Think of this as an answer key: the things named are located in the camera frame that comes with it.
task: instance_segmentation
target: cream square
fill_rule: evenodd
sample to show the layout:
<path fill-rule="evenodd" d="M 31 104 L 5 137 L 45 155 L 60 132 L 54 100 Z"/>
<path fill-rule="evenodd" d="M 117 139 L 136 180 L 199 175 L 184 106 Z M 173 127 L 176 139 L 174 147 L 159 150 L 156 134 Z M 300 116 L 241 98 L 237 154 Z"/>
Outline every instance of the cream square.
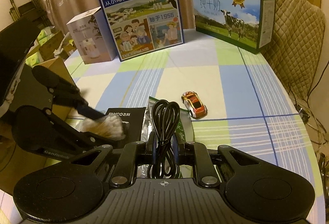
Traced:
<path fill-rule="evenodd" d="M 183 109 L 181 96 L 194 91 L 208 109 L 202 119 L 226 118 L 225 101 L 218 66 L 165 68 L 155 98 L 175 101 Z"/>
<path fill-rule="evenodd" d="M 80 89 L 81 96 L 88 102 L 89 106 L 95 108 L 104 90 L 107 88 L 115 73 L 82 77 L 76 83 Z M 71 110 L 69 117 L 79 116 L 76 110 Z"/>

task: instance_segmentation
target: black and white cow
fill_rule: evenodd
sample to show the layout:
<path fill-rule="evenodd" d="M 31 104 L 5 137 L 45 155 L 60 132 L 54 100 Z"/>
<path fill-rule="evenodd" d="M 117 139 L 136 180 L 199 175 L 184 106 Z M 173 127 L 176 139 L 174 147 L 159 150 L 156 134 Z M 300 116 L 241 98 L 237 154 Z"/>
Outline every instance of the black and white cow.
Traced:
<path fill-rule="evenodd" d="M 176 0 L 166 0 L 167 3 L 170 3 L 175 9 L 177 9 L 177 2 Z"/>
<path fill-rule="evenodd" d="M 224 14 L 225 24 L 228 30 L 228 37 L 231 37 L 232 29 L 233 27 L 235 27 L 237 29 L 237 34 L 239 35 L 239 38 L 237 40 L 243 38 L 244 21 L 239 18 L 230 16 L 229 14 L 231 12 L 228 12 L 227 10 L 220 10 L 220 11 Z"/>

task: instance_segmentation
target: plaid tablecloth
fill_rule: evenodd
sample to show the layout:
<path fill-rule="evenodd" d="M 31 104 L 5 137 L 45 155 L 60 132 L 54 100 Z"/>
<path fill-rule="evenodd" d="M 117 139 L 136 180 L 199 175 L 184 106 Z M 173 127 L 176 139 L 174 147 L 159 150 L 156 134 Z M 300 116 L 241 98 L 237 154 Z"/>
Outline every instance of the plaid tablecloth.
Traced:
<path fill-rule="evenodd" d="M 84 65 L 76 51 L 65 64 L 89 105 L 100 111 L 143 107 L 149 96 L 185 108 L 182 93 L 197 92 L 208 115 L 193 120 L 195 141 L 212 149 L 228 144 L 302 175 L 316 193 L 308 221 L 324 224 L 324 197 L 310 139 L 266 60 L 194 30 L 184 33 L 184 45 L 124 62 Z M 68 121 L 75 125 L 79 119 L 72 112 Z M 17 212 L 12 198 L 2 196 L 0 224 L 13 223 Z"/>

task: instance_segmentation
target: checkered tablecloth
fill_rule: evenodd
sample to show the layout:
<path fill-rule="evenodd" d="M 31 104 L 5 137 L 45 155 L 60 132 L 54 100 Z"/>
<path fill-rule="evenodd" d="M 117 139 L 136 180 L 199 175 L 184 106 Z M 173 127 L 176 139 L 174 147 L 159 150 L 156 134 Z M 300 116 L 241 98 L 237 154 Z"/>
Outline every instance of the checkered tablecloth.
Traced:
<path fill-rule="evenodd" d="M 65 64 L 89 105 L 99 111 L 143 107 L 149 96 L 176 101 L 184 108 L 182 93 L 197 92 L 208 115 L 193 120 L 195 141 L 211 149 L 228 144 L 302 175 L 316 192 L 308 220 L 325 223 L 310 139 L 264 57 L 194 30 L 184 34 L 184 45 L 124 62 L 85 65 L 76 51 Z M 75 113 L 70 117 L 79 118 Z"/>

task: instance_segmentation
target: red toy car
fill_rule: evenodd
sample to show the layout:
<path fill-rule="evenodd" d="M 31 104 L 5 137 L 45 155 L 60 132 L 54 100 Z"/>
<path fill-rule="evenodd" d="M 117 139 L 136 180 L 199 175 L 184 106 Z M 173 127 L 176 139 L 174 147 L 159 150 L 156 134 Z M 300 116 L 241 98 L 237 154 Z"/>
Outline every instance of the red toy car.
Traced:
<path fill-rule="evenodd" d="M 184 92 L 182 95 L 182 102 L 185 104 L 190 116 L 200 118 L 207 114 L 206 106 L 200 101 L 198 94 L 193 91 Z"/>

